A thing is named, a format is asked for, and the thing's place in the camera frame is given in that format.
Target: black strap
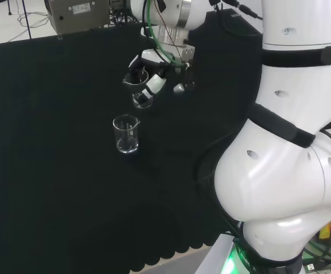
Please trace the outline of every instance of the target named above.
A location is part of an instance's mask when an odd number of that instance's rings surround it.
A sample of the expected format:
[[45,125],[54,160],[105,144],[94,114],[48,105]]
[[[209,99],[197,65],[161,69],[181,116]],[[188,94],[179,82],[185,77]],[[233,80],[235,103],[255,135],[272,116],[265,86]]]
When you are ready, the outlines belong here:
[[263,50],[263,65],[269,67],[317,67],[331,65],[331,46],[318,50]]
[[261,128],[303,148],[309,147],[315,139],[315,135],[296,127],[260,104],[253,105],[248,118]]

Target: label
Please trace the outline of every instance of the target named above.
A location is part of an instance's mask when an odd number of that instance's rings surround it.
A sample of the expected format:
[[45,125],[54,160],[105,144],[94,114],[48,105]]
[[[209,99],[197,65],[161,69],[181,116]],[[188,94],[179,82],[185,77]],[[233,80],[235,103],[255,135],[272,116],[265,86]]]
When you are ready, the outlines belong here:
[[73,6],[73,14],[85,13],[87,11],[90,11],[89,3]]
[[[245,256],[245,252],[243,250],[241,250],[238,246],[236,246],[236,251],[237,251],[239,258],[240,258],[241,262],[243,263],[244,267],[250,272],[250,263]],[[253,270],[254,270],[254,273],[257,273],[257,270],[255,267],[253,267]]]

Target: black tablecloth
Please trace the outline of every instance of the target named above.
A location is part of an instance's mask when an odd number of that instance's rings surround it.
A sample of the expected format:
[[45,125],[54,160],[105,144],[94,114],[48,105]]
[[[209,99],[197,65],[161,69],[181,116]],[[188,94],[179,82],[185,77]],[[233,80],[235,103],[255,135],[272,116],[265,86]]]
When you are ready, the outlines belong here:
[[[128,273],[225,229],[192,164],[245,119],[261,38],[194,31],[196,90],[136,111],[123,76],[148,47],[139,25],[0,45],[0,273]],[[112,120],[141,120],[120,154]]]

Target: glass beaker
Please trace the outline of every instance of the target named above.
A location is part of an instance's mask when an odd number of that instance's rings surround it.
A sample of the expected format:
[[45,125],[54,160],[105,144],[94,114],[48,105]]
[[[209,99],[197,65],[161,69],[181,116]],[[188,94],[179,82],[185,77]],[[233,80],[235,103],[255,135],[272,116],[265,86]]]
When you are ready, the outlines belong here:
[[138,148],[140,120],[132,115],[120,115],[113,120],[115,145],[122,153],[132,153]]

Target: white floor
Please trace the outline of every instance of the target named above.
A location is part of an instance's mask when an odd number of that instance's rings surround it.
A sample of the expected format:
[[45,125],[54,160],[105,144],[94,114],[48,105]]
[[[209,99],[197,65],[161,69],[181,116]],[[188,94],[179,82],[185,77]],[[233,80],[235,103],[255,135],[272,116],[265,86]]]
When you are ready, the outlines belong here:
[[[22,27],[21,24],[17,21],[19,17],[17,3],[19,5],[19,13],[23,14],[23,5],[22,0],[10,0],[10,8],[12,15],[8,15],[7,1],[0,3],[0,43],[6,43],[10,40],[18,41],[29,39],[28,31],[26,27]],[[47,14],[45,3],[43,0],[25,0],[25,6],[27,12],[40,12]],[[38,26],[47,21],[44,16],[31,14],[28,16],[30,26]],[[46,37],[56,35],[56,32],[53,30],[50,22],[44,26],[40,26],[34,29],[31,29],[32,38]]]

